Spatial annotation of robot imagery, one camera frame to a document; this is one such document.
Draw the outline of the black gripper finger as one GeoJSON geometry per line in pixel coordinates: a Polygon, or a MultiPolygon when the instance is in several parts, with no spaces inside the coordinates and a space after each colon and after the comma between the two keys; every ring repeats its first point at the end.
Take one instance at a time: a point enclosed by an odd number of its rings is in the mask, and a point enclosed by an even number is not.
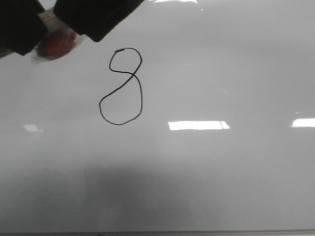
{"type": "Polygon", "coordinates": [[[22,56],[31,52],[48,33],[39,17],[44,11],[37,0],[1,0],[0,45],[22,56]]]}
{"type": "Polygon", "coordinates": [[[143,0],[58,0],[54,14],[79,35],[101,41],[143,0]]]}

